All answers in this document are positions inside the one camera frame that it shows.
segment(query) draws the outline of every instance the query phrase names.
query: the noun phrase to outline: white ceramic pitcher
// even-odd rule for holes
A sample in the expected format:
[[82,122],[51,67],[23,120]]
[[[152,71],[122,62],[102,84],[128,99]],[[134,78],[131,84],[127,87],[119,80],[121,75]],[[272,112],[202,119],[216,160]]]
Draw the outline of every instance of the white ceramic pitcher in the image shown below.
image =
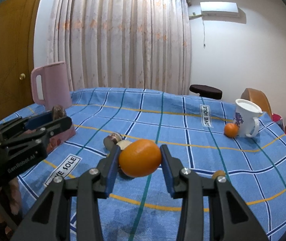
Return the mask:
[[255,137],[259,132],[261,108],[255,103],[244,99],[237,99],[235,103],[234,123],[239,127],[238,135],[240,137]]

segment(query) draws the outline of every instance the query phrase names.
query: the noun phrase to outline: curtain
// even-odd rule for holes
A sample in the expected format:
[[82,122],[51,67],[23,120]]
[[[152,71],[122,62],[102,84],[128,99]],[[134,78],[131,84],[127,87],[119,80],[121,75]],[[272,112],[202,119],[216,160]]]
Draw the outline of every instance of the curtain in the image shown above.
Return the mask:
[[188,94],[188,0],[55,0],[48,63],[65,61],[70,90],[131,87]]

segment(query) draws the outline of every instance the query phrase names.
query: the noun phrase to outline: pink pitcher handle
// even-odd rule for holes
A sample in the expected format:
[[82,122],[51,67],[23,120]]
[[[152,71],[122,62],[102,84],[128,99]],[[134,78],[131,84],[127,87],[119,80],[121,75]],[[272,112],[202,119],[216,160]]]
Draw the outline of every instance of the pink pitcher handle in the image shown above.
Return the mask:
[[38,98],[38,94],[37,94],[37,84],[36,84],[36,77],[38,75],[42,75],[44,73],[44,68],[43,67],[39,67],[39,68],[35,68],[32,70],[32,73],[30,74],[30,80],[32,83],[32,96],[33,96],[33,100],[35,103],[39,104],[39,105],[45,105],[45,100],[40,100]]

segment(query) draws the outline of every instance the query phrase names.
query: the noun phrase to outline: wooden door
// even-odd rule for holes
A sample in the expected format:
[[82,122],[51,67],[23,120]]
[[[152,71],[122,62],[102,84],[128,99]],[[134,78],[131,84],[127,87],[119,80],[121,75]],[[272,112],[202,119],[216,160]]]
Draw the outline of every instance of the wooden door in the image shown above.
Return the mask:
[[6,0],[0,4],[0,120],[33,103],[28,62],[36,0]]

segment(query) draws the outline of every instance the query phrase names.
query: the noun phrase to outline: bolt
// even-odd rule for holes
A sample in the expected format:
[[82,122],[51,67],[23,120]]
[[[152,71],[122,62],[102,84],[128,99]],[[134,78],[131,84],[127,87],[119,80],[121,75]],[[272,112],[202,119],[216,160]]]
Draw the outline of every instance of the bolt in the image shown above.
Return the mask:
[[182,168],[181,169],[182,174],[184,175],[188,175],[191,173],[191,170],[189,168]]
[[226,182],[226,177],[224,177],[224,176],[218,176],[218,182],[220,182],[220,183],[225,183],[225,182]]
[[89,170],[89,173],[90,173],[91,175],[96,175],[96,174],[99,173],[99,170],[98,170],[97,168],[91,168],[91,169]]
[[60,183],[60,182],[63,181],[63,178],[61,176],[57,176],[57,177],[54,177],[53,180],[54,180],[55,183]]

